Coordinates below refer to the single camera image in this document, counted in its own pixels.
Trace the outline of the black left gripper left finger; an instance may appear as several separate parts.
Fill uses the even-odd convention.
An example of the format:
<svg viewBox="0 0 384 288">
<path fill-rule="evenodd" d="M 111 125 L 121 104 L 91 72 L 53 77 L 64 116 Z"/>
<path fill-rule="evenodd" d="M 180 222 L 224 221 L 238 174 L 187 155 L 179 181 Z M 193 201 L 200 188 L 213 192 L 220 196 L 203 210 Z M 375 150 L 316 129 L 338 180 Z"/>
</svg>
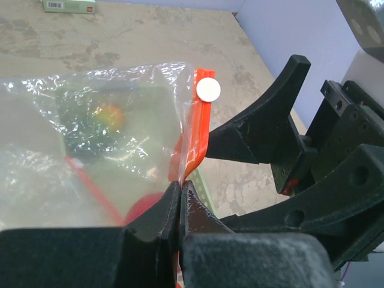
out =
<svg viewBox="0 0 384 288">
<path fill-rule="evenodd" d="M 124 227 L 1 232 L 2 287 L 175 287 L 182 189 Z"/>
</svg>

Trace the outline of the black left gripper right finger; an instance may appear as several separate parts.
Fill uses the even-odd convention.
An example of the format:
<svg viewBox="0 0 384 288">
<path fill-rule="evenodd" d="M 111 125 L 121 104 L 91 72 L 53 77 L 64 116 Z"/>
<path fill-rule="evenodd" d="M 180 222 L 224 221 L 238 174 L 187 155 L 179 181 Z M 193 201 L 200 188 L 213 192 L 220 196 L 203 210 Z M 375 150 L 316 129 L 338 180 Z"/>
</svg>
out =
<svg viewBox="0 0 384 288">
<path fill-rule="evenodd" d="M 181 192 L 180 265 L 185 287 L 335 287 L 320 242 L 301 233 L 235 233 L 200 201 L 191 181 Z"/>
</svg>

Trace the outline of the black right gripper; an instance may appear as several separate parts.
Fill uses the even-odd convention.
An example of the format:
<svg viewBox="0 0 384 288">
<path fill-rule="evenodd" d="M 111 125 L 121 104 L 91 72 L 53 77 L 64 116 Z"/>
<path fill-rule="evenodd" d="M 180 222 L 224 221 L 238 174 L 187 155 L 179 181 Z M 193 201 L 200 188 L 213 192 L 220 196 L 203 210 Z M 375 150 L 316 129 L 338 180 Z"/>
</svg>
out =
<svg viewBox="0 0 384 288">
<path fill-rule="evenodd" d="M 269 164 L 311 67 L 291 55 L 251 105 L 209 133 L 207 158 Z M 383 241 L 383 108 L 352 80 L 327 80 L 304 135 L 289 125 L 272 174 L 276 205 L 223 223 L 236 233 L 304 232 L 334 264 L 364 261 Z"/>
</svg>

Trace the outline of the red apple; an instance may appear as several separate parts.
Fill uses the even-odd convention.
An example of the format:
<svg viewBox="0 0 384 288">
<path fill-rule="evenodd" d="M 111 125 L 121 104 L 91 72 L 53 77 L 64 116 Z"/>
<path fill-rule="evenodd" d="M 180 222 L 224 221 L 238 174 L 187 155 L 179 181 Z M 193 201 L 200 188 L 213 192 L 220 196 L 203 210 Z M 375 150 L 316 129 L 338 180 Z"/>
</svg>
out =
<svg viewBox="0 0 384 288">
<path fill-rule="evenodd" d="M 124 224 L 128 225 L 144 212 L 153 207 L 163 196 L 162 192 L 147 194 L 141 197 L 127 212 L 124 218 Z"/>
</svg>

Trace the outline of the clear zip bag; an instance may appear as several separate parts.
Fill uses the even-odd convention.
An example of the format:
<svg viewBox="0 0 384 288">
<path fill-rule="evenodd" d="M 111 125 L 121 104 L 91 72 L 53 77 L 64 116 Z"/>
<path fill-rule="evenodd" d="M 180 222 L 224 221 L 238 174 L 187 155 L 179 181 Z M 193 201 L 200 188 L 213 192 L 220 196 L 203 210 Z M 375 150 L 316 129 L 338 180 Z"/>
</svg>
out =
<svg viewBox="0 0 384 288">
<path fill-rule="evenodd" d="M 184 62 L 1 79 L 1 229 L 122 226 L 205 158 L 215 71 Z"/>
</svg>

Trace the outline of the green orange mango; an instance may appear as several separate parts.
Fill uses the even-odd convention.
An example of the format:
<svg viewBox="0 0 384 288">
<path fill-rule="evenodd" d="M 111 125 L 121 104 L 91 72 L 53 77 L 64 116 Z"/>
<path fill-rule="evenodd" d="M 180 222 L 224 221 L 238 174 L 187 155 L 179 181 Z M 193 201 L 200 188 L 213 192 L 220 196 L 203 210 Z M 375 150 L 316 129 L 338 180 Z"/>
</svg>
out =
<svg viewBox="0 0 384 288">
<path fill-rule="evenodd" d="M 98 106 L 92 116 L 112 132 L 117 132 L 125 125 L 125 114 L 116 105 L 104 104 Z"/>
</svg>

